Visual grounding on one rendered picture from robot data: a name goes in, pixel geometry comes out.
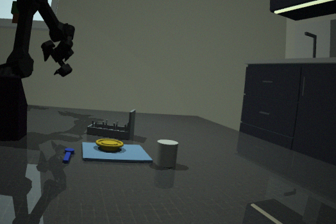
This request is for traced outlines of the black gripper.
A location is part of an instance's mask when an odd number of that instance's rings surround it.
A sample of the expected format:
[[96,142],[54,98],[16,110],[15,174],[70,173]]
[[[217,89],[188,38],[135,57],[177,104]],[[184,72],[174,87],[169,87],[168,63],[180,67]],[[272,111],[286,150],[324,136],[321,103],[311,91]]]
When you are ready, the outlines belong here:
[[44,61],[46,62],[49,56],[51,55],[55,62],[58,62],[61,68],[57,69],[55,74],[59,74],[62,77],[68,75],[72,72],[72,68],[69,64],[65,64],[63,59],[65,58],[66,54],[60,53],[58,48],[55,47],[52,40],[48,40],[41,45],[44,54]]

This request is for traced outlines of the dark grey dish rack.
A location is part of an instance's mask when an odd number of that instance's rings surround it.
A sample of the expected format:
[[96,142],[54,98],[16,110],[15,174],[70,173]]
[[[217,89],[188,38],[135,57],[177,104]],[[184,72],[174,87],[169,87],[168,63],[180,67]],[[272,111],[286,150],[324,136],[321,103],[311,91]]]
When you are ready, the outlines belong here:
[[113,123],[112,125],[107,125],[108,120],[104,125],[101,123],[94,123],[92,120],[92,124],[87,126],[87,134],[91,135],[101,135],[103,137],[113,137],[113,138],[120,138],[120,139],[131,139],[134,135],[134,128],[135,128],[135,110],[130,112],[129,122],[123,126],[118,126],[118,121]]

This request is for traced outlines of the light blue flat mat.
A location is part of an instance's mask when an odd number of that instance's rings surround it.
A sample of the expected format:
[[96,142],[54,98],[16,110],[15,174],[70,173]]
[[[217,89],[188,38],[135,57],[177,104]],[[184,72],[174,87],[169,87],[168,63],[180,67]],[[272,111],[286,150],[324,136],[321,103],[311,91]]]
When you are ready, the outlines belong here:
[[97,162],[143,162],[153,163],[153,159],[139,144],[124,144],[115,151],[103,150],[95,142],[83,142],[83,160]]

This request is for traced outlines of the yellow plate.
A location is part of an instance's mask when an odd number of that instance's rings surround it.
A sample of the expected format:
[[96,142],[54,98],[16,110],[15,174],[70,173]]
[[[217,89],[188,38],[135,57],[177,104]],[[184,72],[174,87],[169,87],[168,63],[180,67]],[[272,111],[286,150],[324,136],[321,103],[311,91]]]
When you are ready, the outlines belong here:
[[123,142],[114,139],[99,139],[96,141],[96,144],[101,146],[101,149],[110,151],[115,151],[124,146]]

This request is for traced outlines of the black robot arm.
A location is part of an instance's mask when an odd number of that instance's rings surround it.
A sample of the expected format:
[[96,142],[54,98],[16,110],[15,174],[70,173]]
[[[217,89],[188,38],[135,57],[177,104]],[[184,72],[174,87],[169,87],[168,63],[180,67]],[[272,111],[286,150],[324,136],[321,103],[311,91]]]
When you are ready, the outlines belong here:
[[71,48],[75,27],[59,22],[48,0],[17,0],[16,5],[19,11],[19,19],[17,21],[13,51],[7,58],[6,63],[0,65],[0,75],[20,76],[23,79],[32,74],[34,61],[28,51],[33,16],[37,11],[49,28],[51,40],[53,42],[61,41],[57,48],[60,53],[66,54],[65,61],[73,55],[74,51]]

